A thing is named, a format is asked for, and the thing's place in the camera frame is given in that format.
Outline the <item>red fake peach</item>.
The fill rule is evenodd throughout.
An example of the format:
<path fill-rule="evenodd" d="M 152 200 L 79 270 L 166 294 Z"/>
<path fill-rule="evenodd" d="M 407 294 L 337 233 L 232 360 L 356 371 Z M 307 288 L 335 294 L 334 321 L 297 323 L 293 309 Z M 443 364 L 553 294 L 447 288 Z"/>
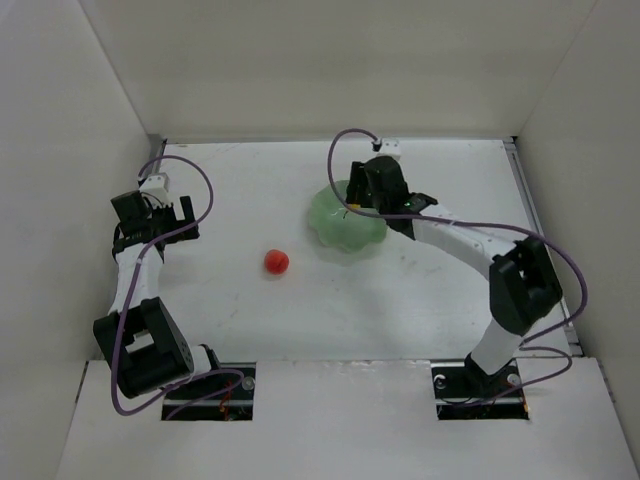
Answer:
<path fill-rule="evenodd" d="M 290 259 L 285 252 L 272 249 L 266 253 L 263 264 L 266 272 L 279 276 L 288 270 Z"/>

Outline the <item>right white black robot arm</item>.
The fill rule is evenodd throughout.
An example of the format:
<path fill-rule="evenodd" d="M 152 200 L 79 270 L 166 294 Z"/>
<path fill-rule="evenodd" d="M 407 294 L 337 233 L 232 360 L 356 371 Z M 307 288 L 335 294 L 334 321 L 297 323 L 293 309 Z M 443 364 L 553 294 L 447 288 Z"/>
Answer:
<path fill-rule="evenodd" d="M 460 226 L 435 198 L 411 192 L 390 156 L 351 164 L 346 202 L 382 215 L 391 230 L 440 249 L 488 281 L 491 320 L 464 360 L 469 382 L 478 389 L 490 388 L 534 324 L 562 299 L 540 239 L 513 241 Z"/>

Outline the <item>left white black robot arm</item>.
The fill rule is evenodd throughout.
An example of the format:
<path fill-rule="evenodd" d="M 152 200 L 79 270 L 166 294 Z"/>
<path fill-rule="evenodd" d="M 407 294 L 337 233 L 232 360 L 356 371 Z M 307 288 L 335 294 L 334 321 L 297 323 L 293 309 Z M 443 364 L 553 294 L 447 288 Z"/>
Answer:
<path fill-rule="evenodd" d="M 118 217 L 112 248 L 117 287 L 93 334 L 118 389 L 133 399 L 214 370 L 219 361 L 207 345 L 187 342 L 159 293 L 166 246 L 199 237 L 191 198 L 179 198 L 182 219 L 173 204 L 140 190 L 111 204 Z"/>

